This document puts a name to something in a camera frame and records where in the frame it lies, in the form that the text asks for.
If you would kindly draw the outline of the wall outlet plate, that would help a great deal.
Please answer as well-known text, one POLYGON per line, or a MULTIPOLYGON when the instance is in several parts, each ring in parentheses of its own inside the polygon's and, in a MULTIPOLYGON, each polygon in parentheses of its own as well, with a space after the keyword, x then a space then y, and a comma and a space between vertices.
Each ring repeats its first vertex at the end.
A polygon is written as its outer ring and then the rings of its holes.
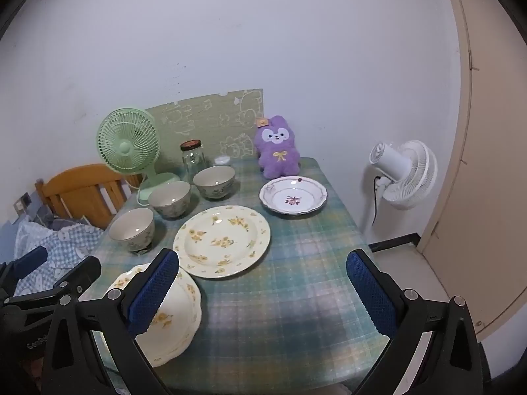
POLYGON ((16 211, 17 215, 20 216, 21 214, 25 214, 27 212, 30 204, 30 195, 28 193, 25 193, 15 202, 14 210, 16 211))

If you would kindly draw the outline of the green cartoon wall mat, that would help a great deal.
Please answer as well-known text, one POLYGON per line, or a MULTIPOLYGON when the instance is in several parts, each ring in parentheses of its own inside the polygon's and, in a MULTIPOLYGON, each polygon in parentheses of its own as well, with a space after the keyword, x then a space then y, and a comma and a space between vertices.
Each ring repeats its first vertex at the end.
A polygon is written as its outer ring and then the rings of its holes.
POLYGON ((147 109, 160 138, 158 171, 182 173, 180 145, 199 140, 206 160, 228 155, 232 160, 255 156, 256 121, 264 115, 261 88, 208 94, 147 109))

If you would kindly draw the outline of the beaded yellow flower plate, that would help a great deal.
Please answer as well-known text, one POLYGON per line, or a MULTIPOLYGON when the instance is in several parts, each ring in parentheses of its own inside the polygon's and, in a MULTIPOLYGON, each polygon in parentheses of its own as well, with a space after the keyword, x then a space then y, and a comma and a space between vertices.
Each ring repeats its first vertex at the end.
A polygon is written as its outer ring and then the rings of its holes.
POLYGON ((188 274, 221 279, 255 265, 270 242, 271 228, 263 215, 248 207, 227 205, 190 218, 175 235, 173 250, 188 274))

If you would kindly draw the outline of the floral ceramic bowl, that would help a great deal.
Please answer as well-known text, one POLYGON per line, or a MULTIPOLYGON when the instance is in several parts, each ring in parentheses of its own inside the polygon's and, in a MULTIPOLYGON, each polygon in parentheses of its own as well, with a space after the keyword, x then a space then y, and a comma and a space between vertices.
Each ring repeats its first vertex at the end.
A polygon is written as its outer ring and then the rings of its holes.
POLYGON ((191 185, 184 181, 174 181, 153 189, 148 203, 164 219, 176 219, 188 209, 191 198, 191 185))
POLYGON ((129 210, 109 227, 110 238, 133 253, 149 250, 153 235, 154 214, 147 208, 129 210))
POLYGON ((230 166, 213 166, 198 172, 193 183, 207 200, 220 200, 231 193, 235 176, 230 166))

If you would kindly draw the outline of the scalloped yellow flower plate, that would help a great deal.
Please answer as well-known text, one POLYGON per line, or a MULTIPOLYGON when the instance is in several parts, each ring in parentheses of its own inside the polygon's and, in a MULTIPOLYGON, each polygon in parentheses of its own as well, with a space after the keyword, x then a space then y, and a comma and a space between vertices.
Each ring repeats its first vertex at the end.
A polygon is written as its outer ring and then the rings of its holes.
POLYGON ((202 318, 201 293, 181 268, 146 332, 136 342, 153 367, 180 356, 191 344, 202 318))

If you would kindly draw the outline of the wooden bed headboard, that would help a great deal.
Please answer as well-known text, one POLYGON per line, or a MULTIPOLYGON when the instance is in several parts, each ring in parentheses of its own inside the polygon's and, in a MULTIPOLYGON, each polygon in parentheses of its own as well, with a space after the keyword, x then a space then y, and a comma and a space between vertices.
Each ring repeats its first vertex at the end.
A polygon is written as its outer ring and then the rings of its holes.
POLYGON ((48 182, 39 179, 35 188, 43 204, 58 217, 81 219, 107 229, 113 220, 111 208, 102 191, 118 212, 127 201, 123 185, 139 188, 141 175, 123 176, 102 163, 75 167, 54 176, 48 182))

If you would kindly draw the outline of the purple plush bunny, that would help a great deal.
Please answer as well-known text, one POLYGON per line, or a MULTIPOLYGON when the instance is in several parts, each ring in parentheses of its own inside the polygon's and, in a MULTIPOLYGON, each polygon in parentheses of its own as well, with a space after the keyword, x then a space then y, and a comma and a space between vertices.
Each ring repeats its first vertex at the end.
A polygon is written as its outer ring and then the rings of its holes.
POLYGON ((287 121, 280 115, 256 120, 254 144, 258 164, 266 179, 296 176, 300 171, 300 154, 296 149, 295 135, 287 121))

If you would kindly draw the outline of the green desk fan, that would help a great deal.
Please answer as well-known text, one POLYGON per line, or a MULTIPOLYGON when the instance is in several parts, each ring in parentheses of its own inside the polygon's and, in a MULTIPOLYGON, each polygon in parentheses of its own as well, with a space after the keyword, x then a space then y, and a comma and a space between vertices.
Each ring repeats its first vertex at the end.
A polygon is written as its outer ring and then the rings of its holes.
POLYGON ((108 114, 97 130, 97 151, 104 163, 123 176, 141 175, 137 201, 147 206, 159 186, 179 181, 171 172, 158 172, 160 137, 153 116, 144 110, 121 108, 108 114))

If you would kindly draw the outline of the red pattern white plate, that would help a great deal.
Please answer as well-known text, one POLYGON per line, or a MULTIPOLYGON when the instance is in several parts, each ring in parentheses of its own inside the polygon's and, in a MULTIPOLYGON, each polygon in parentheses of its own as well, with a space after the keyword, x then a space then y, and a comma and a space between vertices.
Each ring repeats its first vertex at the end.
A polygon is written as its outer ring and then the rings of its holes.
POLYGON ((282 176, 266 183, 259 192, 261 203, 282 215, 300 216, 320 210, 328 199, 326 188, 306 176, 282 176))

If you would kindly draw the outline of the glass jar black lid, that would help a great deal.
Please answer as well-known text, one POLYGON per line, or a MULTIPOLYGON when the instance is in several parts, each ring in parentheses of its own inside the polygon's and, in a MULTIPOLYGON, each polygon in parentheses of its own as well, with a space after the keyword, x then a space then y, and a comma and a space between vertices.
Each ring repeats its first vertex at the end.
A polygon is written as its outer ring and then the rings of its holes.
POLYGON ((180 150, 188 182, 192 184, 194 177, 207 168, 202 142, 199 139, 190 139, 180 145, 180 150))

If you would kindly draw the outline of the white standing fan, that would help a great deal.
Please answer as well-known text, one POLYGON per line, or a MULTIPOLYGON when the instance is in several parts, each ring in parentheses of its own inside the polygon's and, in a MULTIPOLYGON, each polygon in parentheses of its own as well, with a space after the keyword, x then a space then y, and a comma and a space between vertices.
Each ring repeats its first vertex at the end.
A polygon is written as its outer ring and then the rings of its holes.
POLYGON ((354 216, 368 243, 423 235, 447 166, 443 150, 421 139, 380 142, 366 150, 356 180, 354 216))

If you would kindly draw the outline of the blue checkered bedding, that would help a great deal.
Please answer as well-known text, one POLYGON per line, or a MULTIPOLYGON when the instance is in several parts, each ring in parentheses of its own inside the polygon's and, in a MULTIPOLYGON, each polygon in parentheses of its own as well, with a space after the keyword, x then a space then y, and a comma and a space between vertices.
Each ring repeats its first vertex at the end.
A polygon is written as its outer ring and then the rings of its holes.
POLYGON ((38 293, 53 288, 54 284, 91 255, 104 231, 98 227, 76 223, 60 230, 52 230, 28 217, 16 224, 1 225, 1 262, 20 259, 35 247, 47 250, 47 260, 28 276, 20 279, 16 296, 38 293))

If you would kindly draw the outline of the beige door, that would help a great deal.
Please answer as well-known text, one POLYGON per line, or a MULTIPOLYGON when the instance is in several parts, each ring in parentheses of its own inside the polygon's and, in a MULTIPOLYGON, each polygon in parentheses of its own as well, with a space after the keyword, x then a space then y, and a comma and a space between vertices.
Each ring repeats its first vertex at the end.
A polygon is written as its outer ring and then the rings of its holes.
POLYGON ((461 86, 447 174, 418 244, 479 340, 526 302, 526 44, 498 0, 451 0, 461 86))

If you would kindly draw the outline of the cotton swab container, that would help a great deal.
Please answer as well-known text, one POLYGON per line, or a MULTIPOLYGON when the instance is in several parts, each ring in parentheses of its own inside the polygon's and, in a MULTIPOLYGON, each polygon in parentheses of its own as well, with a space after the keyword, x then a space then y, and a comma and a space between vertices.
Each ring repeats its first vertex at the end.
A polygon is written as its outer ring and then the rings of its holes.
POLYGON ((213 160, 213 165, 214 166, 221 166, 221 167, 230 166, 231 165, 231 157, 228 156, 228 155, 217 156, 213 160))

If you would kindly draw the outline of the plaid tablecloth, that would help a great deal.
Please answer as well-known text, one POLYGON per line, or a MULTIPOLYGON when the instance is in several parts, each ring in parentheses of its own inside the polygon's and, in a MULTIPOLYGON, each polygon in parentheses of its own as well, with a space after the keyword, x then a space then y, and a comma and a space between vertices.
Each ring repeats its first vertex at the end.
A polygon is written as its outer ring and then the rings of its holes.
POLYGON ((256 265, 198 279, 203 317, 189 347, 157 368, 175 392, 298 393, 355 389, 387 338, 347 278, 346 259, 367 243, 334 191, 319 211, 265 213, 271 242, 256 265))

